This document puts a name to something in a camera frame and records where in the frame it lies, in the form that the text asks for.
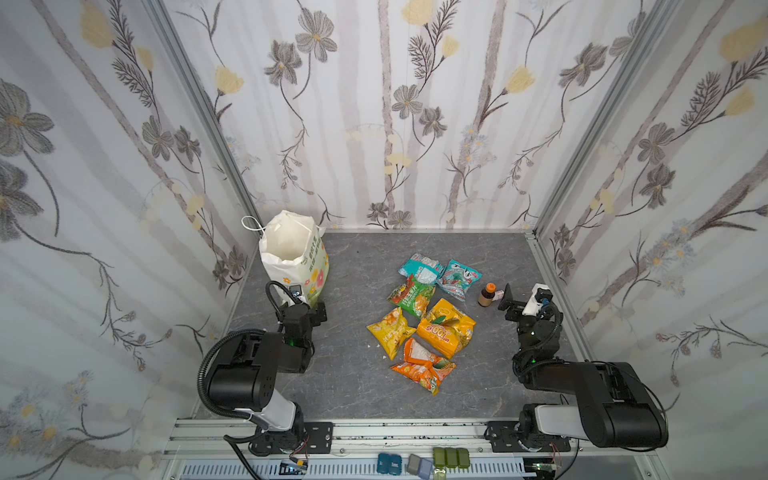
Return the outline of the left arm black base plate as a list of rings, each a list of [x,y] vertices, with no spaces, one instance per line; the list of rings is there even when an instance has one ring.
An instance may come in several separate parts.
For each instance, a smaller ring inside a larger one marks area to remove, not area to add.
[[[290,430],[258,433],[248,442],[248,451],[259,457],[293,452],[329,454],[333,430],[332,422],[299,422]]]

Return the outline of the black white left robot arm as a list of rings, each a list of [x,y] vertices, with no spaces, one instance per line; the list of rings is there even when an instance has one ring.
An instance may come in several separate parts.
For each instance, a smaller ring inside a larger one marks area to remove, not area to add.
[[[285,304],[278,308],[278,330],[235,331],[219,340],[204,356],[197,375],[197,393],[210,412],[246,420],[253,435],[227,436],[236,446],[246,443],[256,456],[298,451],[309,445],[301,407],[276,388],[280,373],[303,374],[315,353],[313,329],[327,320],[325,305]]]

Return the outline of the green corn chips packet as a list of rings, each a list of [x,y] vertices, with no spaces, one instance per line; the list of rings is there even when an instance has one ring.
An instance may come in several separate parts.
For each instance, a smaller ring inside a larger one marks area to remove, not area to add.
[[[435,291],[434,284],[421,283],[410,275],[404,284],[391,292],[388,301],[421,319],[427,313]]]

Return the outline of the yellow snack bag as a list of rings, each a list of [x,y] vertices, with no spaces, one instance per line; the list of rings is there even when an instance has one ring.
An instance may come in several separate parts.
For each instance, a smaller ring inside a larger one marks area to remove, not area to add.
[[[417,334],[447,359],[472,340],[476,322],[446,299],[440,299],[421,319]]]

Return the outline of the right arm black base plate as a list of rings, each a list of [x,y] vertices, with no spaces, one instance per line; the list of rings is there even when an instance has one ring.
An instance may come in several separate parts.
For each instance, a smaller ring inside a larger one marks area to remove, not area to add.
[[[543,434],[535,427],[521,427],[518,421],[489,421],[483,438],[493,453],[568,453],[567,439]]]

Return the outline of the small yellow chips bag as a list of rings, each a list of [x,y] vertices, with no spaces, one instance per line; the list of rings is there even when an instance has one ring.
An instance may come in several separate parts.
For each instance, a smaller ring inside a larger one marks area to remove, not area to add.
[[[401,307],[393,309],[381,321],[368,325],[367,330],[374,335],[390,360],[395,359],[400,346],[416,333]]]

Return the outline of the orange candy snack bag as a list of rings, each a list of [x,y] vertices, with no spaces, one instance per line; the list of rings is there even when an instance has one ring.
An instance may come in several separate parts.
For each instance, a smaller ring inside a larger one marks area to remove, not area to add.
[[[414,338],[410,338],[404,345],[404,360],[392,366],[391,370],[418,383],[436,396],[445,378],[455,368],[455,363],[433,354]]]

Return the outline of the teal Fox's candy bag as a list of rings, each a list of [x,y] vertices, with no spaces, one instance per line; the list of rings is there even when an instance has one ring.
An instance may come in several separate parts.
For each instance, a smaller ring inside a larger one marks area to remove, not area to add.
[[[437,280],[436,285],[445,293],[461,302],[466,301],[467,291],[482,274],[456,260],[451,260]]]

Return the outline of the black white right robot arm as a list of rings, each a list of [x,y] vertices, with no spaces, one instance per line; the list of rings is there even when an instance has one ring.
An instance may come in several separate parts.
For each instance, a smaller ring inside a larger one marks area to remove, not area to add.
[[[575,399],[573,405],[524,405],[514,427],[522,447],[575,439],[642,453],[667,445],[666,412],[630,364],[557,356],[564,315],[546,285],[537,284],[526,301],[515,299],[510,285],[498,297],[498,309],[516,324],[519,347],[511,366],[519,383]]]

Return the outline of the white floral paper bag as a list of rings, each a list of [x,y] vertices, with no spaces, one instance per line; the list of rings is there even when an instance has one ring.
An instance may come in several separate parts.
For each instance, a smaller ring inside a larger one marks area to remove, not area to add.
[[[241,225],[260,234],[259,254],[269,278],[288,289],[300,287],[300,298],[314,307],[329,276],[325,228],[311,216],[288,210],[282,210],[265,226],[254,216],[243,216]]]

